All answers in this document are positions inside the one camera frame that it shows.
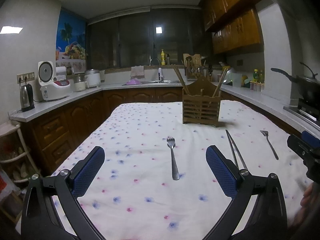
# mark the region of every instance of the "gas stove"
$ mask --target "gas stove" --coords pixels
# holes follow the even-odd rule
[[[284,106],[284,110],[301,118],[320,131],[320,106],[311,105],[299,98],[298,106]]]

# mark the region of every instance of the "yellow bottle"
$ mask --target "yellow bottle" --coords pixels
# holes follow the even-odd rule
[[[163,52],[163,49],[161,52],[161,65],[165,65],[165,53]]]

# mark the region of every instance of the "floral tablecloth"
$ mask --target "floral tablecloth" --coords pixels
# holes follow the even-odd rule
[[[253,175],[279,176],[288,218],[299,208],[305,176],[302,160],[286,145],[288,134],[263,115],[236,101],[222,101],[219,121],[225,127],[182,124],[182,103],[123,104],[58,168],[71,169],[98,145],[105,162],[78,201],[106,239],[202,239],[231,198],[223,194],[205,159],[216,145],[233,160],[225,129],[237,144]],[[269,131],[277,161],[260,130]],[[166,137],[175,138],[180,179],[172,180]],[[243,229],[253,208],[252,197],[235,232]],[[73,230],[58,197],[53,197],[65,229]]]

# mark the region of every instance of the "screw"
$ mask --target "screw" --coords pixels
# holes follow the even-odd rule
[[[31,179],[38,179],[39,178],[39,174],[33,174]]]
[[[271,176],[271,178],[273,178],[273,179],[278,179],[278,176],[277,176],[277,174],[275,174],[275,173],[270,173],[270,176]]]
[[[242,176],[248,176],[249,175],[249,171],[247,171],[246,169],[240,170],[240,173],[241,173]]]
[[[60,171],[61,176],[66,176],[68,174],[68,170],[62,170]]]

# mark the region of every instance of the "sink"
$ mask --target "sink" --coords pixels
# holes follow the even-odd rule
[[[141,84],[156,84],[156,83],[171,83],[171,84],[179,84],[180,81],[179,80],[163,80],[163,81],[158,81],[158,80],[154,80],[154,81],[140,81]]]

